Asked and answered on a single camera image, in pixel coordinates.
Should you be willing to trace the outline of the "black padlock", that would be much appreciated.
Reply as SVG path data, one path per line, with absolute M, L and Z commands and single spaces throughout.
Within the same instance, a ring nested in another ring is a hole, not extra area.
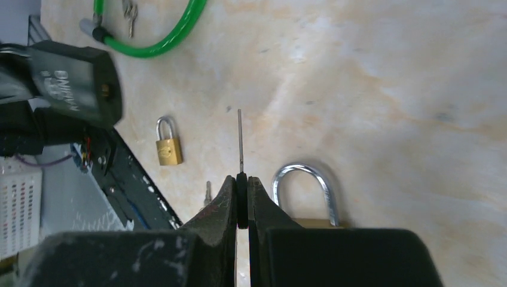
M 120 79 L 107 51 L 46 40 L 27 53 L 35 86 L 57 112 L 105 129 L 121 120 Z

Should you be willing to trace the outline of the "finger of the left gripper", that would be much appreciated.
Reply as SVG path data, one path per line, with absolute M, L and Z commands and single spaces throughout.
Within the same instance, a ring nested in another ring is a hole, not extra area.
M 1 105 L 39 96 L 30 69 L 27 47 L 1 43 Z

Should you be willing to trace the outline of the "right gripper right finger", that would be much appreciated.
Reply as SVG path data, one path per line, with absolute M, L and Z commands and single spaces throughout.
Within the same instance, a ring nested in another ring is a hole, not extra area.
M 252 286 L 442 286 L 429 250 L 409 230 L 304 228 L 248 180 Z

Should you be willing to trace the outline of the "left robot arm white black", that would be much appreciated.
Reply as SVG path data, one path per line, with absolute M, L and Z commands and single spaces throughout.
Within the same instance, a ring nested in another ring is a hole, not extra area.
M 89 125 L 51 107 L 31 107 L 40 97 L 30 74 L 26 47 L 1 44 L 1 156 L 40 155 L 44 147 L 83 144 Z

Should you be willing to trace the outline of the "large brass padlock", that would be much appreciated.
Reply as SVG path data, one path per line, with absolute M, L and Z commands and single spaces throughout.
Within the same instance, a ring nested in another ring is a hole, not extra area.
M 272 199 L 291 219 L 306 228 L 351 226 L 341 184 L 321 161 L 293 161 L 278 168 Z

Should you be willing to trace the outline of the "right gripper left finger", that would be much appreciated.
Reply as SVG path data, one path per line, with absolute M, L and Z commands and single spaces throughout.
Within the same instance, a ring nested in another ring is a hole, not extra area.
M 235 286 L 237 182 L 177 230 L 64 232 L 37 247 L 21 286 Z

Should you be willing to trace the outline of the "small brass padlock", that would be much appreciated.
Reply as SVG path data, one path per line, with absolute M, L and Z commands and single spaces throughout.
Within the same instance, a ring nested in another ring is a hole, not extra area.
M 173 119 L 162 116 L 156 122 L 157 155 L 161 166 L 175 166 L 183 163 L 181 145 Z

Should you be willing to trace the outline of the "green cable lock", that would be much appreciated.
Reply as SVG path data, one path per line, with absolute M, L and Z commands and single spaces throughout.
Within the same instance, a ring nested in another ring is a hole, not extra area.
M 146 47 L 134 47 L 125 44 L 115 39 L 114 36 L 112 36 L 112 34 L 102 26 L 105 1 L 94 1 L 93 18 L 81 19 L 79 26 L 83 33 L 93 38 L 95 41 L 108 46 L 114 51 L 130 57 L 147 59 L 161 56 L 162 54 L 177 47 L 193 30 L 203 13 L 206 4 L 207 1 L 205 0 L 188 1 L 181 18 L 175 27 L 162 40 Z

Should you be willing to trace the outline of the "black padlock key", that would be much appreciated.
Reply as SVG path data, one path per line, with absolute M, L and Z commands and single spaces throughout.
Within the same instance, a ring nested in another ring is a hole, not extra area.
M 239 229 L 248 228 L 248 177 L 244 172 L 243 156 L 243 127 L 242 110 L 238 109 L 238 137 L 239 137 L 239 173 L 236 176 L 237 185 L 237 226 Z

